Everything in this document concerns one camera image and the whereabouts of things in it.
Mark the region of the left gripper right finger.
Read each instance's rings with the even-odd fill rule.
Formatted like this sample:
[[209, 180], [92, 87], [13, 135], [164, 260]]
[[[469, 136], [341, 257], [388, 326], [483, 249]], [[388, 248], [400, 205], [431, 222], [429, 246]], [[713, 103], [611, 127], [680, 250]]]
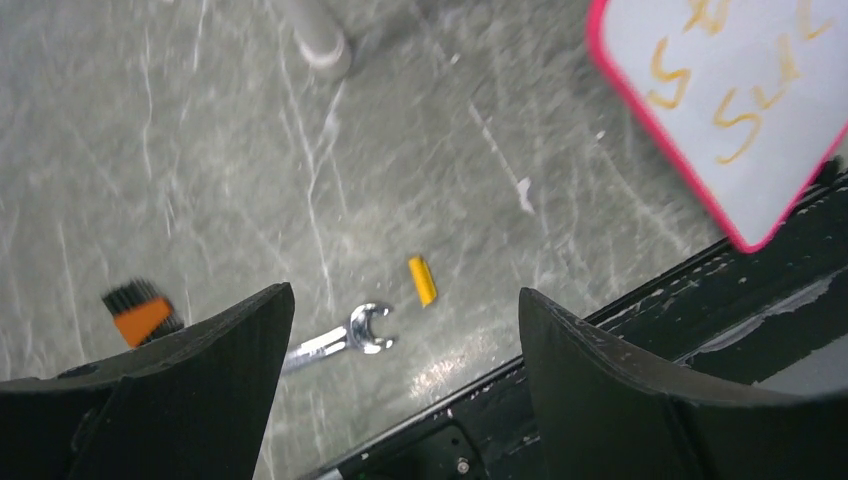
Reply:
[[847, 396], [703, 374], [519, 294], [520, 343], [553, 479], [843, 479]]

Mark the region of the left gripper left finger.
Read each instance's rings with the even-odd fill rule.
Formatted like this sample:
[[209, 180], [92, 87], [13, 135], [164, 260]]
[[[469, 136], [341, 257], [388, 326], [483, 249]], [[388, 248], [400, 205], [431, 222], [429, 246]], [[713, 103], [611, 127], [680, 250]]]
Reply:
[[139, 348], [1, 385], [5, 479], [249, 479], [295, 311], [278, 283]]

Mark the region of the yellow marker cap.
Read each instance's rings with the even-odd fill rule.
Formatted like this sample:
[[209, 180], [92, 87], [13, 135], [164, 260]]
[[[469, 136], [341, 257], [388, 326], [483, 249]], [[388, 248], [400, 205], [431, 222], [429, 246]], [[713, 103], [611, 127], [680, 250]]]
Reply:
[[414, 281], [421, 306], [426, 308], [431, 305], [438, 296], [438, 291], [429, 269], [429, 265], [421, 256], [415, 256], [408, 260], [408, 267]]

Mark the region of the pink framed whiteboard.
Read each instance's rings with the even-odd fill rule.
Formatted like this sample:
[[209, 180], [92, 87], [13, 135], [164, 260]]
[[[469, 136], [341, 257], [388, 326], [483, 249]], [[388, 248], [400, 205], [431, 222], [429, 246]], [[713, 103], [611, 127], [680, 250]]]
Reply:
[[740, 251], [847, 134], [843, 1], [594, 1], [591, 58]]

